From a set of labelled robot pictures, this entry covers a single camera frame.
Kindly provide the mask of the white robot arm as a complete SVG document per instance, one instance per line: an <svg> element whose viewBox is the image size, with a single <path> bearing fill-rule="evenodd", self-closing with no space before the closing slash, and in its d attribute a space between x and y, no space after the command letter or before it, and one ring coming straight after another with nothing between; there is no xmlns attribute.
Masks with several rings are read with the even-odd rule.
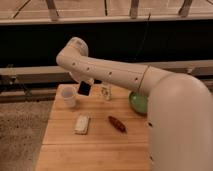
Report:
<svg viewBox="0 0 213 171"><path fill-rule="evenodd" d="M151 171L213 171L213 94L199 79L150 65L93 58L71 38L57 64L148 97Z"/></svg>

